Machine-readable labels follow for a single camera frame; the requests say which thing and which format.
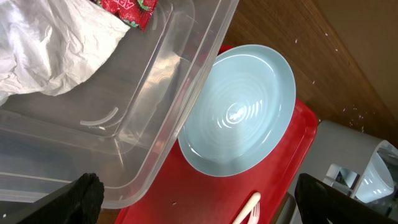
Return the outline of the light blue plate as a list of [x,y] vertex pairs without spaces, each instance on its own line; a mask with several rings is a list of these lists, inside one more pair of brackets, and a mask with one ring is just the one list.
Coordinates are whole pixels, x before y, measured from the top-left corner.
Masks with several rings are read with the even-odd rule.
[[245,172],[278,145],[292,119],[294,73],[276,50],[249,44],[219,54],[178,143],[197,171],[213,177]]

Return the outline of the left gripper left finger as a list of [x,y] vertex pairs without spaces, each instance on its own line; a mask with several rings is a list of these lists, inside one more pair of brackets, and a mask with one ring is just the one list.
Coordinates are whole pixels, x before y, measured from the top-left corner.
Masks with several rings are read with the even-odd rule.
[[1,223],[95,224],[104,200],[104,184],[95,173],[48,194],[1,218]]

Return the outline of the white napkin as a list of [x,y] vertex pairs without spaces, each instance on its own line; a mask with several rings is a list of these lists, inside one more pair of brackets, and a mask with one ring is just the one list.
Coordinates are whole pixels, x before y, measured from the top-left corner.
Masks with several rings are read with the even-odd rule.
[[87,81],[130,29],[88,0],[1,1],[1,103]]

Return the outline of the red snack wrapper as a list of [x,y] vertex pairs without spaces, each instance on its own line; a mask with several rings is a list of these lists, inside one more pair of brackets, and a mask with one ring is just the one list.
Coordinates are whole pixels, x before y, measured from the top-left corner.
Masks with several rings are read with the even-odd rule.
[[146,30],[158,0],[91,0],[131,27]]

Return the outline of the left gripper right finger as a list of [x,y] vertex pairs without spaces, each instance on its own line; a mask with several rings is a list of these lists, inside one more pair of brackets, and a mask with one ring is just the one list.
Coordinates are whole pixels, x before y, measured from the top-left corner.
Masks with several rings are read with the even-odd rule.
[[303,224],[397,224],[306,173],[298,176],[294,197]]

